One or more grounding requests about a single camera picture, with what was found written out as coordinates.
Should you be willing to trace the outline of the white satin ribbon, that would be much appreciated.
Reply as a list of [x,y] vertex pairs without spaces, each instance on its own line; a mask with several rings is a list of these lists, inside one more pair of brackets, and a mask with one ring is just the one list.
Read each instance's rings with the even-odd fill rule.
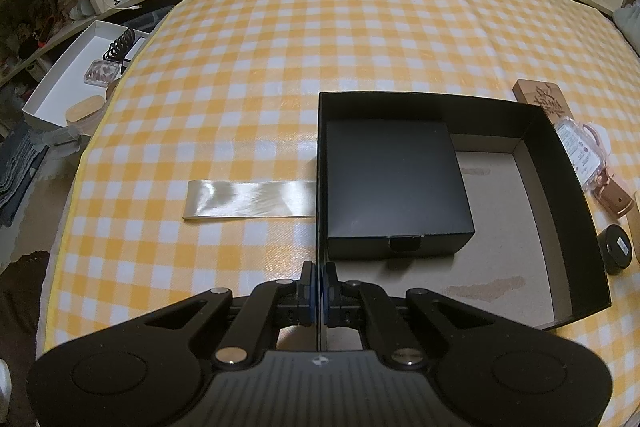
[[186,190],[183,219],[314,217],[316,188],[314,181],[309,180],[192,180]]

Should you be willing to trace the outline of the yellow checkered tablecloth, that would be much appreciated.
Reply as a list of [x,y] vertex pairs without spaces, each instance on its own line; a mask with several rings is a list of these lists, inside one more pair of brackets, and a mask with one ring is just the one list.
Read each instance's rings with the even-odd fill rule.
[[309,218],[183,217],[192,180],[316,175],[329,91],[513,98],[556,84],[639,185],[639,59],[599,11],[570,0],[184,0],[119,83],[82,155],[48,272],[46,352],[222,286],[297,277]]

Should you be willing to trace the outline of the large black box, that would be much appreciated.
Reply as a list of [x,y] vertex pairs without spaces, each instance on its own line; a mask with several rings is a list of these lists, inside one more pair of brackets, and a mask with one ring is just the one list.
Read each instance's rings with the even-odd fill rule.
[[[436,121],[457,155],[475,233],[449,256],[332,260],[326,254],[326,125]],[[537,329],[611,304],[597,233],[564,147],[536,106],[418,92],[323,92],[318,107],[317,259],[393,296],[425,287]]]

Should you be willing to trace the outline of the pink eyelash curler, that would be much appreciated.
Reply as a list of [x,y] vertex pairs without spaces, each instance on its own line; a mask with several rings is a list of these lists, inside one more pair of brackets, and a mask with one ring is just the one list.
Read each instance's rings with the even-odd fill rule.
[[582,129],[592,136],[594,143],[597,144],[605,156],[605,167],[597,176],[596,185],[592,193],[612,216],[620,219],[634,208],[634,191],[608,165],[608,160],[612,153],[612,144],[608,137],[608,132],[600,124],[595,124],[594,122],[583,124]]

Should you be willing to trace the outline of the pink patterned small case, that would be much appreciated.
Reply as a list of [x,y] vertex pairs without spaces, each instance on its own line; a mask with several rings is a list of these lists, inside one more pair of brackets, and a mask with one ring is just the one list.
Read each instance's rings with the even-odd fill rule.
[[84,74],[84,83],[88,86],[106,89],[120,75],[122,65],[117,62],[95,60]]

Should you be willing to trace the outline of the carved wooden square coaster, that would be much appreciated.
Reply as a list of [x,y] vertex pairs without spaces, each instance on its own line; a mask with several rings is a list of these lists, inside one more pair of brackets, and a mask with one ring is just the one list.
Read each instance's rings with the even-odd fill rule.
[[553,82],[519,79],[512,91],[516,101],[539,106],[551,124],[559,124],[564,118],[574,118],[560,87]]

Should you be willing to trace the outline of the small black box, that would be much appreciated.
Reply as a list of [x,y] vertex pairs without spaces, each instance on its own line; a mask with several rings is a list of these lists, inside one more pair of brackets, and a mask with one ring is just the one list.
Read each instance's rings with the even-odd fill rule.
[[324,202],[332,260],[449,256],[475,233],[442,122],[328,122]]

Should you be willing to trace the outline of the black round jar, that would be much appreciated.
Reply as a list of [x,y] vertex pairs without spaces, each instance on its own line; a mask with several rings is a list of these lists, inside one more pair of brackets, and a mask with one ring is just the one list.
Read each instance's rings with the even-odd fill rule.
[[620,225],[608,225],[598,235],[598,243],[606,273],[616,275],[631,264],[632,245]]

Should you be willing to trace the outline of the wooden oval piece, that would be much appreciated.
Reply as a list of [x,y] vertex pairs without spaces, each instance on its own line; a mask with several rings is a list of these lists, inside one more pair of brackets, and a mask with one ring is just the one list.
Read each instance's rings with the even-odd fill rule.
[[89,98],[84,98],[66,109],[65,120],[67,124],[76,124],[76,122],[98,113],[104,107],[105,103],[106,98],[102,95],[93,95],[89,96]]

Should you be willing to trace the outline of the clear plastic square case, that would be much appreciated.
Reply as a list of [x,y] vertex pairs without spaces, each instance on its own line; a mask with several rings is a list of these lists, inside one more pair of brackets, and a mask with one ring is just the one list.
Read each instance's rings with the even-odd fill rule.
[[596,136],[585,124],[563,117],[554,129],[570,160],[582,191],[594,190],[606,168],[606,154]]

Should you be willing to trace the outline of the folded denim cloth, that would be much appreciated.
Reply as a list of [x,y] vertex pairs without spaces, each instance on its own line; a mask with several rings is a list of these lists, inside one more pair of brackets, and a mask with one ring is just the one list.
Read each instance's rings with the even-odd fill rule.
[[48,151],[41,132],[21,121],[1,143],[1,225],[12,225],[32,178]]

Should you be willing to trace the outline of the white shallow box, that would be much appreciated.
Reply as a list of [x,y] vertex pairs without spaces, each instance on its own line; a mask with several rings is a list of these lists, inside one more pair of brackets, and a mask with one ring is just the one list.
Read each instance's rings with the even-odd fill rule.
[[90,96],[105,98],[106,89],[90,86],[84,76],[90,65],[102,60],[108,47],[126,30],[107,22],[94,22],[67,48],[40,81],[23,107],[27,124],[38,131],[68,126],[67,109]]

